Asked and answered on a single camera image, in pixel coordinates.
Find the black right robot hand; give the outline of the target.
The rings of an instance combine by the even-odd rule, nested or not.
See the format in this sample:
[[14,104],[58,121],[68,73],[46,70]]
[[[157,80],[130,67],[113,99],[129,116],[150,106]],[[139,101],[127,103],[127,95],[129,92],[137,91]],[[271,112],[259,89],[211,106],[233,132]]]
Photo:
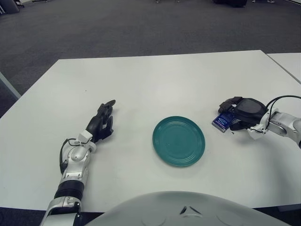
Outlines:
[[232,131],[249,129],[260,123],[268,108],[253,98],[233,97],[219,105],[219,113],[231,114],[235,122],[232,122]]

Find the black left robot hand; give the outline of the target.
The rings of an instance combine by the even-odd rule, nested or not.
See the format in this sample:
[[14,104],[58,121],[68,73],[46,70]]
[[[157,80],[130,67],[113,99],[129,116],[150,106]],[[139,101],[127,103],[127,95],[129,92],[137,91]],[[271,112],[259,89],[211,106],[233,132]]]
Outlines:
[[116,100],[111,100],[105,104],[101,104],[97,110],[97,114],[92,117],[86,127],[91,135],[91,142],[97,143],[99,140],[104,140],[113,133],[113,106]]

